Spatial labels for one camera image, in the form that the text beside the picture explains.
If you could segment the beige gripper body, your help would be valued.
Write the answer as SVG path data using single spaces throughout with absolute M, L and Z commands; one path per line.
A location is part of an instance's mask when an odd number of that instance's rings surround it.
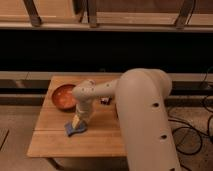
M 81 120 L 89 120 L 92 112 L 91 103 L 79 103 L 76 106 L 76 114 Z

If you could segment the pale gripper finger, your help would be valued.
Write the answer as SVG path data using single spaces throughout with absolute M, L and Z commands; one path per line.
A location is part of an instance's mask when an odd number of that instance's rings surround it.
M 81 118 L 80 118 L 78 115 L 75 115 L 75 116 L 73 117 L 72 127 L 73 127 L 74 129 L 77 129 L 77 128 L 79 127 L 80 123 L 81 123 Z

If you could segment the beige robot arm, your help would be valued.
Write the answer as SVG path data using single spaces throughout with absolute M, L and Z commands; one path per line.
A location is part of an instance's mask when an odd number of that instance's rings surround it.
M 115 98 L 130 171 L 181 171 L 164 104 L 171 89 L 172 81 L 164 71 L 138 68 L 102 84 L 85 80 L 72 93 L 80 118 L 89 115 L 90 100 Z

